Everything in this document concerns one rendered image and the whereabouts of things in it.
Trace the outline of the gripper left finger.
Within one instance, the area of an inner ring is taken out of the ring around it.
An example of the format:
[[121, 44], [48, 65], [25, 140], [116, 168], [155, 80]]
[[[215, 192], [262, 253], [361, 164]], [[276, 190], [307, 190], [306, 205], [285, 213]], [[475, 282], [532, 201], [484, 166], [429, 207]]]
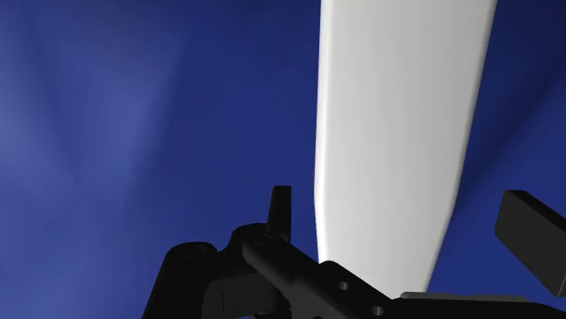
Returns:
[[236, 228], [227, 246], [188, 242], [165, 255], [141, 319], [374, 319], [392, 301], [336, 262], [290, 242], [291, 188], [272, 190], [265, 223]]

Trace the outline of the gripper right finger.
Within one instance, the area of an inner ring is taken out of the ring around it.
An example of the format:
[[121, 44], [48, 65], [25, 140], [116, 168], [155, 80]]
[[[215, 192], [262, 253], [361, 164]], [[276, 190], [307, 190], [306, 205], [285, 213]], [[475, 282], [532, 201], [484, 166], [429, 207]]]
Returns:
[[566, 297], [566, 217], [525, 190], [506, 190], [494, 234], [554, 296]]

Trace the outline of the white long flat object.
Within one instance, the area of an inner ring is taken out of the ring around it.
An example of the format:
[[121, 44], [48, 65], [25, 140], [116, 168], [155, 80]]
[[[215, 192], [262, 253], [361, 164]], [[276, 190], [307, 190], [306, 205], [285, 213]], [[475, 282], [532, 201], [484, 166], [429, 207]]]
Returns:
[[321, 0], [320, 261], [423, 292], [444, 241], [497, 0]]

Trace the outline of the blue soft furniture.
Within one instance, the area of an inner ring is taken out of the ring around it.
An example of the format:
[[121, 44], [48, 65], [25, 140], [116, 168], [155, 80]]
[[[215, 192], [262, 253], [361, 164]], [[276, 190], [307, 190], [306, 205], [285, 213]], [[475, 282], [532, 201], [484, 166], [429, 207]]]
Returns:
[[[173, 246], [314, 206], [321, 0], [0, 0], [0, 319], [141, 319]], [[427, 290], [566, 310], [493, 233], [566, 213], [566, 0], [497, 0]]]

